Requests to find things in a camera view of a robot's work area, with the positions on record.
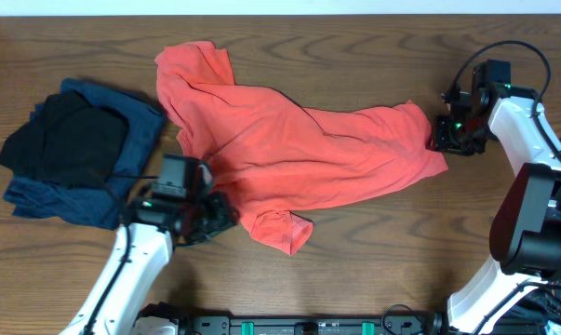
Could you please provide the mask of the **coral red t-shirt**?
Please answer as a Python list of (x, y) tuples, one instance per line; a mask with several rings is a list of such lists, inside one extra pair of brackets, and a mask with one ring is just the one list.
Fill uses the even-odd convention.
[(207, 41), (167, 47), (155, 63), (157, 96), (182, 151), (209, 165), (252, 239), (288, 255), (313, 232), (303, 211), (398, 192), (447, 170), (411, 101), (351, 113), (302, 107), (274, 89), (238, 85), (228, 52)]

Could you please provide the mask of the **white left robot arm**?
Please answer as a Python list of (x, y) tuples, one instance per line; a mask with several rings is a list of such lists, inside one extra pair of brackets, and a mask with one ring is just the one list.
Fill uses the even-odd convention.
[(64, 334), (177, 334), (177, 320), (140, 314), (151, 286), (176, 248), (209, 241), (234, 227), (239, 213), (225, 194), (214, 192), (138, 197), (123, 219), (111, 256)]

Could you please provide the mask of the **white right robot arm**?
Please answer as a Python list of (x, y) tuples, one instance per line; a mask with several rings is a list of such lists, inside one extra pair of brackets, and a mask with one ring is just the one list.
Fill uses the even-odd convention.
[(442, 329), (489, 334), (499, 319), (537, 289), (561, 290), (561, 141), (545, 117), (541, 94), (502, 81), (453, 86), (449, 109), (435, 120), (432, 148), (477, 154), (495, 138), (514, 181), (493, 219), (486, 262), (447, 299)]

